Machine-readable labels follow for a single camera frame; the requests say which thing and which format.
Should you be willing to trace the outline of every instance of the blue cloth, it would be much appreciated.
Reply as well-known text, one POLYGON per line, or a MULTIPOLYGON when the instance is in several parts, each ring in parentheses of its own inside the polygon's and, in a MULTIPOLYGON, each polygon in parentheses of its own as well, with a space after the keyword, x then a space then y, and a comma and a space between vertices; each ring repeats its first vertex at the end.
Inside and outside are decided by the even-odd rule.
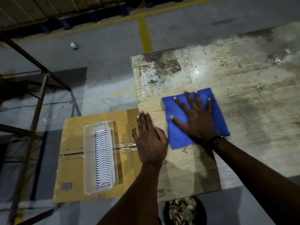
MULTIPOLYGON (((226 122, 224 120, 224 117, 222 115, 221 109, 215 99, 214 94, 212 93, 211 88, 206 88, 197 91, 203 106, 205 109, 207 109, 207 100, 208 98, 211 98, 212 100, 212 118, 215 124, 216 131, 222 135, 222 136, 229 136, 230 132, 227 128, 226 122)), ((186 98, 185 94, 180 95, 174 95, 177 97, 180 101, 184 102, 186 105, 188 105, 189 108, 191 108, 191 105, 188 102, 188 99, 186 98)), ((180 128, 178 128, 170 119, 170 116, 173 115, 177 118, 179 118, 180 121, 187 123, 188 122, 188 116, 186 113, 177 105, 177 103, 174 101, 174 96, 168 96, 163 97, 163 103, 165 105, 166 109, 166 119, 168 122, 168 138, 169 143, 172 149, 182 148, 186 147, 189 144, 193 144, 194 141, 189 138, 188 135, 186 135, 184 132, 181 131, 180 128)))

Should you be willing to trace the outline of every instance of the worn wooden tabletop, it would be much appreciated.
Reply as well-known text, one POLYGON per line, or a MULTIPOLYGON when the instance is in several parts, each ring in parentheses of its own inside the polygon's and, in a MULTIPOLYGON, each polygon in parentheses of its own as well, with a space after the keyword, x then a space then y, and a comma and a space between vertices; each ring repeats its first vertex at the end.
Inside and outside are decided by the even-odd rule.
MULTIPOLYGON (((161 98, 211 87, 228 140, 280 174, 300 175, 300 23, 131 57, 139 109, 167 130, 161 98)), ((158 200, 242 185, 197 145, 168 148, 158 200)))

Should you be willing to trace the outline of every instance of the concrete floor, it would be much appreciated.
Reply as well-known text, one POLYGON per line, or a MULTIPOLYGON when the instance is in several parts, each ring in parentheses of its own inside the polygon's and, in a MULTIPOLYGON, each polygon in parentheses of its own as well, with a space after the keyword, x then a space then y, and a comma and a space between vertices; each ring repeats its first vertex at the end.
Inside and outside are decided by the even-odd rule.
MULTIPOLYGON (((154 9, 175 5, 167 3, 154 9)), ((300 0, 216 0, 146 17, 154 50, 161 50, 203 40, 224 37, 300 20, 300 0)), ((19 44, 42 64, 64 79, 73 89, 82 115, 131 109, 137 99, 130 56, 144 53, 137 19, 107 26, 81 26, 69 32, 35 36, 19 44), (71 50, 70 42, 79 49, 71 50)), ((0 49, 0 73, 33 71, 37 68, 11 49, 0 49)), ((24 187, 35 187, 31 209, 25 219, 50 209, 57 169, 63 121, 77 116, 64 90, 48 90, 38 132, 44 145, 32 154, 32 170, 40 166, 38 181, 34 176, 24 187), (37 159, 42 156, 42 163, 37 159)), ((0 110, 0 122, 29 128, 36 100, 31 96, 6 101, 0 110)), ((22 155, 23 142, 2 136, 3 157, 22 155)), ((2 164, 0 174, 0 223, 8 216, 17 163, 2 164)), ((208 224, 274 224, 245 187, 199 195, 207 210, 208 224)), ((96 224, 118 199, 65 204, 39 224, 96 224)), ((162 204, 159 204, 160 215, 162 204)))

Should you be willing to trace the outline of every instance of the clear plastic tray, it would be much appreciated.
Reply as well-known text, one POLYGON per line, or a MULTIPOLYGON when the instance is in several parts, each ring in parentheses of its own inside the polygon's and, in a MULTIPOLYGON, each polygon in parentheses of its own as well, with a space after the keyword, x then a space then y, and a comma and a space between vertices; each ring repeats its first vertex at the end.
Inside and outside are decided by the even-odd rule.
POLYGON ((83 132, 84 193, 107 191, 119 182, 113 122, 87 125, 83 132))

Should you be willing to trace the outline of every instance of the black wristband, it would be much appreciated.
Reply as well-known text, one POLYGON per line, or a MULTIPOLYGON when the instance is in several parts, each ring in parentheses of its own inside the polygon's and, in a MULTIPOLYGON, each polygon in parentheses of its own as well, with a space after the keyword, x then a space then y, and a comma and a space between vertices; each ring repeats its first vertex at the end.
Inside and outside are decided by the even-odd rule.
POLYGON ((223 136, 214 136, 212 139, 210 139, 210 140, 207 142, 206 145, 207 145, 209 148, 212 148, 212 143, 213 143, 213 141, 216 140, 216 139, 220 139, 220 138, 225 139, 223 136))

